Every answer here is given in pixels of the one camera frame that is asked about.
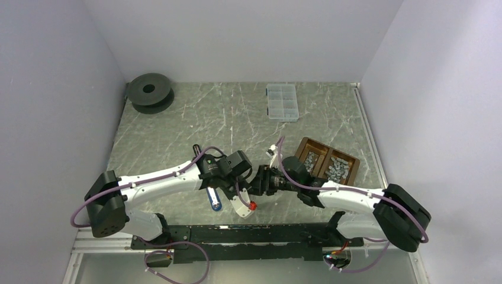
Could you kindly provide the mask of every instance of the wire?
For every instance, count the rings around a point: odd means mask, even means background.
[[[367,270],[370,270],[373,268],[373,266],[377,265],[377,263],[380,261],[380,259],[382,259],[382,257],[384,256],[384,254],[387,252],[387,249],[389,248],[390,246],[390,242],[388,241],[387,244],[385,245],[384,249],[382,251],[380,251],[380,254],[378,255],[378,257],[376,257],[375,260],[373,260],[373,262],[368,265],[367,267],[364,267],[364,268],[361,268],[361,269],[339,269],[339,272],[342,272],[342,273],[360,273],[360,272],[364,272],[364,271],[367,271]]]
[[[237,191],[237,196],[240,199],[240,202],[242,202],[242,204],[244,204],[246,207],[248,207],[249,209],[251,209],[251,204],[247,203],[244,200],[244,198],[242,198],[242,195],[240,194],[240,190],[239,190],[239,178],[236,178],[236,191]]]
[[[372,241],[373,243],[384,243],[387,240],[377,240],[376,238],[364,238],[365,240]]]
[[[349,242],[348,242],[348,241],[345,241],[345,243],[343,244],[343,246],[342,246],[342,248],[341,248],[341,249],[339,249],[339,250],[334,250],[334,251],[332,251],[332,252],[331,252],[331,254],[335,254],[335,255],[337,255],[337,254],[342,253],[342,251],[343,251],[343,250],[344,250],[344,249],[345,249],[348,245],[349,245]]]
[[[220,154],[222,155],[225,155],[220,149],[214,147],[214,146],[209,146],[209,147],[206,147],[205,149],[203,149],[199,155],[197,155],[197,157],[195,157],[195,159],[193,161],[190,162],[190,164],[188,164],[187,166],[185,166],[184,168],[180,169],[178,171],[178,173],[184,173],[186,172],[190,167],[192,167],[203,155],[205,152],[209,151],[209,150],[216,150],[218,152],[220,152]],[[143,180],[138,180],[136,182],[134,182],[136,185],[143,185],[145,183],[150,183],[150,182],[157,182],[159,180],[162,180],[162,179],[167,179],[167,178],[171,178],[173,176],[176,176],[176,172],[172,172],[172,173],[168,173],[167,175],[163,175],[163,176],[158,176],[158,177],[153,177],[153,178],[150,178],[150,179],[143,179]],[[84,207],[86,207],[87,205],[89,205],[91,202],[95,201],[96,199],[104,196],[104,195],[107,195],[109,193],[112,193],[112,192],[115,192],[115,191],[119,191],[121,189],[124,189],[124,188],[130,188],[133,186],[133,183],[130,182],[130,183],[127,183],[125,185],[120,185],[120,186],[116,186],[114,188],[111,188],[111,189],[107,189],[103,192],[100,192],[96,195],[94,195],[93,197],[87,199],[77,210],[75,210],[75,212],[73,212],[72,216],[70,217],[70,224],[75,227],[75,228],[87,228],[87,227],[90,227],[91,225],[90,224],[77,224],[75,223],[75,218],[77,217],[78,213],[80,213],[80,211],[82,209],[84,209]]]
[[[279,141],[278,141],[278,152],[277,152],[277,154],[278,154],[279,157],[281,156],[281,150],[282,150],[282,143],[283,142],[284,142],[284,136],[282,136],[281,138],[279,138]],[[294,181],[288,175],[288,173],[284,170],[284,165],[282,164],[282,159],[279,159],[279,168],[281,169],[281,172],[284,174],[284,176],[293,185],[295,185],[295,186],[297,186],[299,188],[309,189],[309,190],[312,190],[312,191],[336,191],[336,190],[351,191],[351,192],[356,192],[356,193],[360,193],[360,194],[368,196],[368,192],[367,191],[363,191],[363,190],[355,188],[353,186],[337,185],[337,187],[335,187],[335,188],[315,188],[313,186],[302,185],[302,184]],[[429,236],[425,232],[425,229],[420,225],[420,223],[417,221],[417,219],[408,210],[406,210],[406,208],[404,206],[402,206],[401,204],[397,203],[396,201],[394,201],[394,200],[392,200],[390,198],[387,198],[385,196],[382,196],[382,195],[377,195],[377,194],[371,193],[371,197],[381,199],[381,200],[383,200],[383,201],[385,201],[387,203],[390,203],[393,206],[397,207],[399,210],[401,210],[411,220],[411,222],[413,222],[413,224],[419,229],[420,233],[422,234],[422,236],[423,236],[424,239],[423,240],[420,239],[420,242],[423,243],[423,244],[429,242]]]
[[[196,243],[192,243],[190,241],[175,241],[173,243],[169,243],[169,244],[162,244],[162,245],[155,245],[155,244],[150,244],[148,243],[147,241],[145,241],[144,239],[142,238],[139,238],[140,241],[144,242],[145,244],[149,245],[149,246],[152,246],[152,247],[157,247],[157,248],[161,248],[161,247],[170,247],[170,246],[175,246],[177,244],[188,244],[190,246],[194,246],[196,248],[198,248],[204,255],[205,257],[205,260],[206,260],[206,268],[205,268],[205,272],[204,272],[204,275],[197,281],[195,281],[194,283],[192,284],[199,284],[201,283],[202,281],[204,281],[204,279],[207,277],[207,275],[209,274],[209,268],[210,268],[210,261],[209,261],[209,256],[207,255],[207,252],[201,247],[199,246],[198,244]],[[168,252],[168,251],[164,251],[164,250],[155,250],[155,251],[152,251],[151,253],[145,255],[144,257],[144,266],[145,266],[145,272],[148,271],[162,279],[164,279],[165,281],[168,281],[170,283],[173,283],[173,284],[181,284],[177,281],[174,281],[172,280],[171,278],[168,278],[166,277],[165,275],[163,275],[162,273],[159,273],[153,269],[151,269],[150,267],[148,267],[148,258],[154,254],[165,254],[167,256],[172,256],[172,253]]]
[[[250,167],[250,168],[249,168],[249,172],[248,172],[248,173],[247,173],[247,175],[244,177],[244,179],[249,178],[249,177],[251,176],[251,174],[252,174],[252,173],[253,173],[253,168],[252,168],[252,167]]]

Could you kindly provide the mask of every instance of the black mounting plate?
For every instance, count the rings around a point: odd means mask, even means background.
[[[344,242],[328,239],[328,223],[274,225],[170,225],[173,241],[183,240],[199,244],[211,260],[287,259],[322,260],[323,247],[341,247]],[[362,247],[363,239],[349,240],[349,247]],[[139,240],[131,243],[133,250],[155,249]],[[175,249],[174,263],[204,261],[200,251],[186,245]]]
[[[169,226],[169,231],[171,233],[171,243],[175,241],[190,241],[190,228],[188,226]],[[172,246],[173,249],[186,250],[188,248],[187,244],[177,244]],[[151,250],[159,249],[156,246],[150,246],[140,241],[137,236],[133,236],[133,241],[131,242],[132,250]]]

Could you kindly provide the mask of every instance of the metal frame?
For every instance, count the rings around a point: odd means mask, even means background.
[[[373,162],[376,165],[376,169],[379,173],[380,185],[386,188],[387,178],[384,173],[384,168],[378,154],[377,145],[371,133],[369,127],[368,118],[364,110],[364,105],[359,94],[358,83],[351,83],[352,91],[354,93],[354,99],[356,100],[359,113],[361,114],[361,120],[363,122],[363,127],[366,133],[366,138],[371,146],[370,150],[373,156]],[[110,237],[105,238],[94,238],[90,228],[79,229],[77,236],[75,237],[75,243],[73,245],[71,257],[66,269],[66,274],[63,279],[63,284],[75,284],[79,269],[82,264],[82,259],[84,254],[92,253],[127,253],[127,254],[144,254],[149,252],[148,250],[132,250],[130,245],[133,236],[125,233],[116,233]],[[384,245],[381,243],[367,243],[363,247],[354,247],[354,250],[381,250]],[[397,249],[394,246],[390,246],[389,249]],[[429,278],[421,258],[419,251],[415,253],[409,253],[411,266],[415,273],[416,281],[419,284],[429,284]]]

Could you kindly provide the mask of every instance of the small metal parts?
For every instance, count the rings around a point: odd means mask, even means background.
[[[319,159],[318,154],[315,154],[314,152],[308,152],[307,158],[305,158],[303,164],[305,165],[309,173],[312,173],[312,170],[317,163],[317,159]]]
[[[349,176],[349,162],[341,158],[331,157],[333,164],[324,172],[333,182],[339,183],[341,180],[347,179]]]

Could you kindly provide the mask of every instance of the floor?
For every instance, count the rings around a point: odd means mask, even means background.
[[[365,267],[378,255],[371,250],[369,257],[362,250],[352,251],[351,267]],[[142,254],[92,254],[85,257],[79,271],[78,284],[148,283],[168,282],[151,273],[145,273]],[[171,279],[193,283],[200,279],[204,262],[174,264],[156,268]],[[323,262],[306,262],[302,259],[237,260],[211,262],[205,284],[255,284],[255,283],[343,283],[343,284],[417,284],[407,253],[388,251],[373,269],[365,273],[338,273],[329,270]]]
[[[361,113],[349,83],[296,83],[300,119],[273,122],[266,114],[267,83],[177,83],[174,103],[156,115],[139,114],[127,102],[111,153],[109,170],[139,175],[193,158],[192,145],[243,150],[256,170],[265,150],[285,135],[284,154],[310,137],[361,160],[355,186],[378,188],[379,178]],[[177,193],[139,207],[163,214],[169,224],[277,224],[326,222],[334,211],[304,205],[292,192],[254,197],[248,219],[240,218],[223,193],[223,209],[211,209],[205,191]]]

